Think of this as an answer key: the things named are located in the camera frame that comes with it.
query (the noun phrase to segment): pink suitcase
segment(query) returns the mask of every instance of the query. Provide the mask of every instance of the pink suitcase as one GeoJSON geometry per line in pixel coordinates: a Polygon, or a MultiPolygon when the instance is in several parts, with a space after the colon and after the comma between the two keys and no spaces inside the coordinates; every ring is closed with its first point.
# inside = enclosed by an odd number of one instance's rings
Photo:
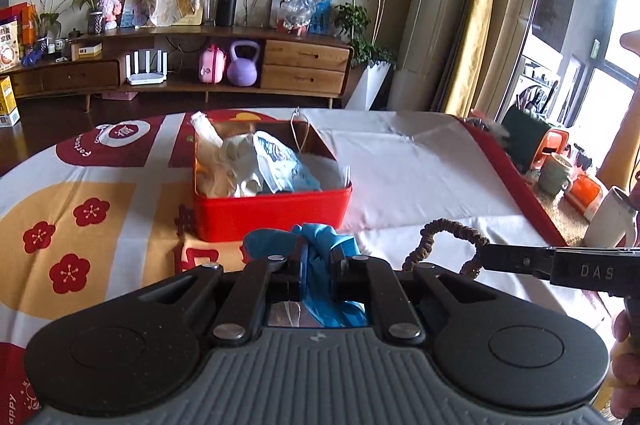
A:
{"type": "Polygon", "coordinates": [[[200,55],[200,81],[217,84],[222,80],[226,68],[226,55],[215,44],[210,45],[200,55]]]}

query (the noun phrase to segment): brown scrunchie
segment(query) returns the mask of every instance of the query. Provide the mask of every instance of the brown scrunchie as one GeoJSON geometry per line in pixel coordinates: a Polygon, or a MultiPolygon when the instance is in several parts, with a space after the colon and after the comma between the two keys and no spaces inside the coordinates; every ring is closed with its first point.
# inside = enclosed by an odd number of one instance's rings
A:
{"type": "Polygon", "coordinates": [[[480,268],[482,268],[478,253],[481,246],[489,244],[489,240],[475,228],[466,227],[458,221],[451,221],[450,219],[436,219],[420,230],[420,235],[422,236],[420,245],[404,259],[402,270],[413,271],[418,262],[427,259],[433,249],[433,236],[441,231],[448,231],[456,239],[463,239],[476,247],[476,254],[471,261],[467,261],[462,265],[460,274],[471,279],[477,278],[480,275],[480,268]]]}

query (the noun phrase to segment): gray ribbed panel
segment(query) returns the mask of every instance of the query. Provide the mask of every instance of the gray ribbed panel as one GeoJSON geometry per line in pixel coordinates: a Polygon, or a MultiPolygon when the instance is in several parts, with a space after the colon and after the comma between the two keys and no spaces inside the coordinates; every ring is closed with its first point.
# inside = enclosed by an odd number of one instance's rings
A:
{"type": "Polygon", "coordinates": [[[604,425],[605,422],[590,407],[545,417],[511,416],[484,409],[448,387],[421,352],[383,344],[370,328],[266,328],[251,345],[215,350],[193,385],[153,410],[96,419],[47,408],[30,423],[604,425]]]}

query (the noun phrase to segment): tablecloth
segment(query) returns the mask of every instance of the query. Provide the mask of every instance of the tablecloth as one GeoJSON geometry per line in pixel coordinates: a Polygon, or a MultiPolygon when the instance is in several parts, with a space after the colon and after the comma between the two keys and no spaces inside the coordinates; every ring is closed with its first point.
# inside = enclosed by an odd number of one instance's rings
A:
{"type": "MultiPolygon", "coordinates": [[[[291,109],[213,111],[211,119],[289,119],[291,109]]],[[[493,243],[544,246],[467,129],[435,113],[302,110],[341,164],[353,196],[340,233],[396,269],[420,229],[447,217],[493,243]]],[[[0,423],[38,408],[21,362],[49,321],[219,261],[241,269],[241,243],[193,235],[193,129],[188,114],[99,126],[0,178],[0,423]]],[[[430,261],[458,271],[474,248],[438,235],[430,261]]],[[[609,317],[581,291],[482,271],[479,281],[592,328],[609,317]]]]}

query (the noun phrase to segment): pink box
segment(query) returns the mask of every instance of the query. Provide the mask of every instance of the pink box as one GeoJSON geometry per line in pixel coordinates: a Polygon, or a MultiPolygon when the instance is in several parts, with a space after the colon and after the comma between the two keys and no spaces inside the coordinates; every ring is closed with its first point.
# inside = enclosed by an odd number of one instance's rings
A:
{"type": "Polygon", "coordinates": [[[138,92],[104,92],[102,94],[103,100],[124,100],[131,101],[133,100],[138,92]]]}

